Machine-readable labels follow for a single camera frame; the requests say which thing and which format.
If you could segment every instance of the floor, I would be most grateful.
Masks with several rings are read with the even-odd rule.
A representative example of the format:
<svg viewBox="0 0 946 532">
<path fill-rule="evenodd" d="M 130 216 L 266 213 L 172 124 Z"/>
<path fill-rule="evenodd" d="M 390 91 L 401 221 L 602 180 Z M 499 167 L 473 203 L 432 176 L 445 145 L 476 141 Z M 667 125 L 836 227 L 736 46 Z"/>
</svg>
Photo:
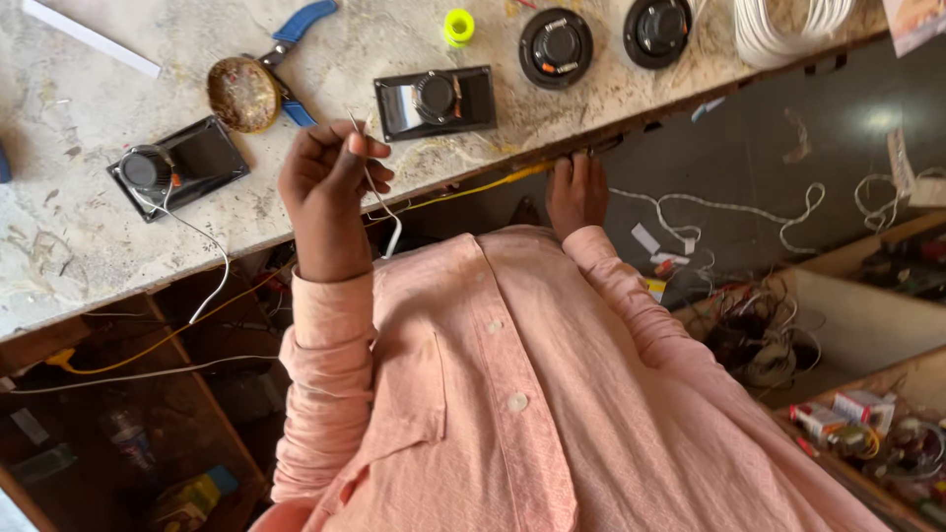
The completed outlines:
<svg viewBox="0 0 946 532">
<path fill-rule="evenodd" d="M 853 190 L 871 173 L 889 173 L 885 135 L 903 125 L 907 153 L 917 172 L 946 166 L 946 37 L 896 59 L 883 40 L 849 54 L 843 68 L 823 62 L 814 76 L 801 71 L 746 86 L 696 122 L 680 113 L 648 133 L 633 132 L 602 155 L 612 187 L 659 197 L 680 192 L 710 201 L 758 207 L 784 218 L 805 211 L 805 191 L 824 184 L 824 202 L 809 220 L 786 231 L 796 247 L 829 250 L 868 234 Z M 798 122 L 809 149 L 798 157 Z M 471 185 L 501 177 L 491 173 Z M 870 188 L 868 207 L 892 199 L 884 184 Z M 480 234 L 505 225 L 518 200 L 532 194 L 544 212 L 545 178 L 536 175 L 480 194 L 404 213 L 405 234 L 446 239 Z M 902 212 L 916 216 L 919 212 Z M 711 250 L 716 274 L 767 271 L 783 261 L 806 256 L 782 247 L 780 225 L 761 217 L 672 200 L 664 204 L 671 225 L 703 228 L 692 264 L 707 264 Z M 620 256 L 646 275 L 650 254 L 631 235 L 641 223 L 660 242 L 661 251 L 682 254 L 683 245 L 657 222 L 655 209 L 641 200 L 612 194 L 604 229 Z M 699 298 L 707 284 L 683 274 L 668 286 L 665 305 Z"/>
</svg>

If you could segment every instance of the yellow wire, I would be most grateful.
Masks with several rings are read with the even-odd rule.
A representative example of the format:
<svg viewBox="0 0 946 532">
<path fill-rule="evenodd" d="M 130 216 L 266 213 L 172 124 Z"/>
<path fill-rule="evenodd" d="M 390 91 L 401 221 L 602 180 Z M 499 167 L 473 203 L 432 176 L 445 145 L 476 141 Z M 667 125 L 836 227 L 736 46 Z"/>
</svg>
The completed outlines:
<svg viewBox="0 0 946 532">
<path fill-rule="evenodd" d="M 521 169 L 521 170 L 519 170 L 519 171 L 515 171 L 515 172 L 513 172 L 513 173 L 507 175 L 506 177 L 503 177 L 502 179 L 498 179 L 497 181 L 494 181 L 493 183 L 489 183 L 489 184 L 483 185 L 483 186 L 477 186 L 476 188 L 470 188 L 469 190 L 464 190 L 463 192 L 457 192 L 456 194 L 452 194 L 452 195 L 450 195 L 450 196 L 444 196 L 443 198 L 434 198 L 434 199 L 432 199 L 432 200 L 427 200 L 427 201 L 423 202 L 422 204 L 411 205 L 411 206 L 408 206 L 408 207 L 406 207 L 406 208 L 404 208 L 404 209 L 401 209 L 400 212 L 403 212 L 403 211 L 406 211 L 406 210 L 415 209 L 415 208 L 419 208 L 419 207 L 423 207 L 423 206 L 426 206 L 426 205 L 429 205 L 429 204 L 436 204 L 436 203 L 438 203 L 438 202 L 445 202 L 446 200 L 455 200 L 455 199 L 460 198 L 460 197 L 462 197 L 462 196 L 467 196 L 467 195 L 469 195 L 469 194 L 476 194 L 477 192 L 483 192 L 484 190 L 488 190 L 488 189 L 490 189 L 490 188 L 493 188 L 494 186 L 500 186 L 500 185 L 505 185 L 505 184 L 507 184 L 507 183 L 512 183 L 512 182 L 518 181 L 518 180 L 520 180 L 520 179 L 522 179 L 522 178 L 524 178 L 524 177 L 528 177 L 528 176 L 530 176 L 530 175 L 532 175 L 532 174 L 534 174 L 534 173 L 538 173 L 538 172 L 540 172 L 540 171 L 545 171 L 545 170 L 550 170 L 550 169 L 552 169 L 552 168 L 555 168 L 555 163 L 554 163 L 553 161 L 546 161 L 546 162 L 544 162 L 544 163 L 539 163 L 539 164 L 537 164 L 537 165 L 532 165 L 532 166 L 530 166 L 530 167 L 523 168 L 523 169 Z M 375 220 L 375 221 L 373 221 L 373 222 L 371 222 L 371 223 L 365 223 L 364 226 L 365 226 L 365 227 L 371 227 L 372 225 L 374 225 L 374 224 L 376 224 L 376 223 L 381 223 L 381 222 L 384 222 L 385 220 L 388 220 L 388 218 L 390 218 L 390 217 L 382 218 L 381 220 Z"/>
<path fill-rule="evenodd" d="M 272 279 L 273 277 L 276 277 L 277 275 L 279 275 L 280 272 L 282 272 L 283 270 L 287 269 L 289 266 L 291 266 L 291 265 L 294 264 L 294 263 L 295 263 L 295 260 L 291 260 L 290 262 L 288 262 L 287 264 L 285 264 L 282 268 L 280 268 L 280 269 L 276 270 L 275 272 L 273 272 L 272 275 L 269 275 L 268 277 L 266 277 L 265 279 L 263 279 L 259 284 L 257 284 L 256 286 L 250 288 L 248 291 L 246 291 L 246 292 L 244 292 L 244 293 L 241 293 L 241 294 L 239 294 L 239 295 L 236 295 L 236 296 L 230 298 L 227 302 L 223 303 L 223 304 L 220 305 L 219 307 L 217 307 L 217 308 L 215 308 L 215 309 L 213 309 L 213 310 L 207 312 L 206 314 L 204 314 L 203 316 L 201 316 L 200 318 L 198 318 L 197 321 L 195 321 L 194 323 L 192 323 L 192 324 L 187 324 L 187 325 L 185 325 L 185 326 L 183 326 L 183 327 L 181 327 L 181 328 L 175 330 L 174 332 L 171 332 L 170 334 L 168 334 L 167 336 L 165 336 L 163 339 L 161 339 L 161 341 L 159 341 L 157 344 L 155 344 L 155 345 L 153 345 L 153 346 L 151 346 L 151 347 L 145 349 L 144 351 L 138 353 L 137 355 L 134 355 L 134 356 L 132 356 L 132 357 L 129 357 L 129 358 L 127 358 L 127 359 L 125 359 L 125 360 L 123 360 L 123 361 L 121 361 L 121 362 L 117 362 L 117 363 L 112 364 L 112 365 L 107 365 L 107 366 L 105 366 L 105 367 L 100 367 L 99 369 L 76 369 L 75 367 L 69 365 L 69 362 L 62 362 L 62 363 L 54 364 L 54 365 L 58 365 L 58 366 L 60 366 L 62 369 L 68 371 L 69 373 L 74 373 L 74 374 L 76 374 L 76 375 L 95 375 L 95 373 L 102 373 L 102 372 L 105 372 L 105 371 L 109 371 L 109 370 L 115 369 L 115 368 L 117 368 L 117 367 L 121 367 L 121 366 L 123 366 L 123 365 L 125 365 L 125 364 L 128 364 L 128 363 L 130 363 L 130 362 L 132 362 L 132 361 L 136 361 L 136 360 L 140 359 L 141 357 L 147 355 L 148 353 L 150 353 L 150 352 L 153 351 L 154 349 L 156 349 L 156 348 L 158 348 L 159 346 L 161 346 L 164 342 L 167 342 L 167 341 L 170 340 L 171 338 L 174 338 L 175 336 L 177 336 L 178 334 L 180 334 L 182 331 L 184 331 L 184 330 L 190 328 L 190 327 L 193 326 L 193 325 L 196 325 L 196 324 L 200 323 L 201 321 L 203 321 L 203 320 L 209 318 L 210 316 L 214 315 L 214 313 L 217 312 L 218 310 L 223 309 L 224 307 L 226 307 L 227 305 L 233 303 L 234 301 L 237 301 L 240 297 L 243 297 L 244 295 L 246 295 L 246 294 L 248 294 L 248 293 L 250 293 L 250 292 L 253 292 L 253 291 L 255 291 L 256 289 L 258 289 L 259 287 L 265 285 L 267 282 L 269 282 L 270 279 Z"/>
</svg>

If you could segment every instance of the neon yellow spool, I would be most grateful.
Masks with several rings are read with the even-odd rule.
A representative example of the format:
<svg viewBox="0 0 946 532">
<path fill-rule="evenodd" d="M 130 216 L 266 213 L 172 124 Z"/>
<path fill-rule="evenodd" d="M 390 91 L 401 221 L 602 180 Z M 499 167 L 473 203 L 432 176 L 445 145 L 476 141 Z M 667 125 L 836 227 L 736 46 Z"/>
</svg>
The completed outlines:
<svg viewBox="0 0 946 532">
<path fill-rule="evenodd" d="M 466 9 L 452 9 L 444 20 L 444 38 L 455 48 L 463 48 L 473 38 L 473 15 Z"/>
</svg>

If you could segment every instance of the hand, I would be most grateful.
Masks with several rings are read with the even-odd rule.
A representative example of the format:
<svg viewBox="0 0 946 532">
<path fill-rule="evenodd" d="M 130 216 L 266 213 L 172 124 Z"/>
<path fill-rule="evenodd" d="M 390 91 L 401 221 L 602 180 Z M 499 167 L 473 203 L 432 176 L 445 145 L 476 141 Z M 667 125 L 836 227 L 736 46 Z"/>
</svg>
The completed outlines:
<svg viewBox="0 0 946 532">
<path fill-rule="evenodd" d="M 604 224 L 607 180 L 598 157 L 576 152 L 571 160 L 560 157 L 549 174 L 545 208 L 559 240 L 588 225 Z"/>
<path fill-rule="evenodd" d="M 359 129 L 364 127 L 359 122 Z M 371 248 L 359 213 L 371 188 L 384 193 L 394 173 L 368 157 L 387 157 L 391 147 L 365 138 L 350 121 L 305 128 L 296 135 L 279 174 L 279 195 L 296 236 L 299 276 L 338 282 L 371 270 Z"/>
</svg>

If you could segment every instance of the workbench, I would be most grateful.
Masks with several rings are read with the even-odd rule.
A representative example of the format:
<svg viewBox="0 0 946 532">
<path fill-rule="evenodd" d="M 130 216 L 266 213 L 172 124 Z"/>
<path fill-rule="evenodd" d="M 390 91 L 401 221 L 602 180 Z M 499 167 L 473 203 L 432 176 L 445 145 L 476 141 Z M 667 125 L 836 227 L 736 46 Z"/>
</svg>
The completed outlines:
<svg viewBox="0 0 946 532">
<path fill-rule="evenodd" d="M 680 61 L 635 66 L 621 25 L 632 0 L 538 0 L 587 20 L 594 61 L 565 91 L 530 84 L 518 36 L 534 11 L 515 0 L 340 0 L 279 73 L 319 121 L 369 118 L 379 136 L 372 80 L 431 68 L 492 66 L 495 130 L 406 141 L 387 165 L 391 201 L 490 169 L 516 168 L 591 140 L 630 131 L 671 111 L 730 94 L 767 73 L 741 62 L 731 0 L 707 0 Z M 147 144 L 207 116 L 206 74 L 219 59 L 272 48 L 271 34 L 308 0 L 47 0 L 49 7 L 163 66 L 152 80 L 0 5 L 0 142 L 12 183 L 0 185 L 0 340 L 220 263 L 211 242 L 171 219 L 146 224 L 106 173 L 128 146 Z M 467 9 L 470 46 L 448 46 L 444 17 Z M 770 2 L 779 28 L 798 29 L 807 0 Z M 886 33 L 879 0 L 862 0 L 817 57 Z M 231 257 L 292 238 L 276 177 L 297 127 L 285 116 L 256 135 L 231 136 L 252 173 L 178 211 Z M 364 211 L 377 208 L 365 198 Z"/>
</svg>

